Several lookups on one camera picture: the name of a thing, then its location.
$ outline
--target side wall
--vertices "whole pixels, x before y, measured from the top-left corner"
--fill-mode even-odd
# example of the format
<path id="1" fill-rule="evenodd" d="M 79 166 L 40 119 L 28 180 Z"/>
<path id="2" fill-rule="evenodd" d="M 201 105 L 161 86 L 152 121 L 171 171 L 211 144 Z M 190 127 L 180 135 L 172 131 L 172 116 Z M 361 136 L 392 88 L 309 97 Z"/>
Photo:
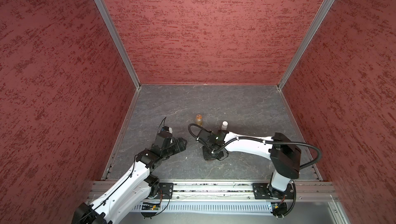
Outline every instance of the side wall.
<path id="1" fill-rule="evenodd" d="M 0 0 L 1 223 L 70 223 L 134 86 L 93 0 Z"/>
<path id="2" fill-rule="evenodd" d="M 323 0 L 105 0 L 141 83 L 279 82 Z"/>
<path id="3" fill-rule="evenodd" d="M 396 0 L 336 0 L 283 91 L 352 223 L 396 223 Z"/>

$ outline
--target white arm segment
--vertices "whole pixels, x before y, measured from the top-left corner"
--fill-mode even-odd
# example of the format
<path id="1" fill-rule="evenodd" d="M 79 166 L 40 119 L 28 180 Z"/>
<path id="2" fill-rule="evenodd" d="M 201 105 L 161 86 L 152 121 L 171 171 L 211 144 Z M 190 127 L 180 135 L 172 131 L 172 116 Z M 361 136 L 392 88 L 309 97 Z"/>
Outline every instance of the white arm segment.
<path id="1" fill-rule="evenodd" d="M 95 210 L 99 214 L 104 212 L 107 222 L 112 221 L 113 224 L 118 224 L 127 213 L 150 194 L 151 187 L 144 181 L 150 175 L 150 169 L 146 168 L 146 164 L 143 162 L 135 162 L 132 177 L 129 178 L 132 169 L 133 165 L 106 193 L 92 202 L 92 209 L 95 209 L 126 180 L 106 200 L 105 205 L 100 205 Z"/>
<path id="2" fill-rule="evenodd" d="M 252 140 L 246 140 L 246 139 L 240 139 L 236 140 L 234 142 L 231 142 L 228 144 L 225 149 L 228 152 L 244 152 L 244 153 L 251 153 L 255 154 L 261 157 L 265 157 L 266 159 L 271 160 L 271 152 L 269 149 L 272 148 L 272 144 L 265 144 L 265 141 L 273 141 L 271 136 L 267 137 L 254 137 L 254 136 L 246 136 L 246 135 L 240 135 L 240 134 L 235 134 L 232 132 L 229 132 L 228 134 L 225 135 L 224 142 L 228 142 L 233 138 L 236 137 L 253 137 L 253 138 L 258 138 L 263 140 L 263 142 L 257 142 L 257 141 L 252 141 Z M 271 179 L 271 186 L 274 187 L 275 189 L 284 192 L 290 182 L 290 178 L 284 177 L 279 172 L 275 170 L 274 174 L 272 175 Z"/>

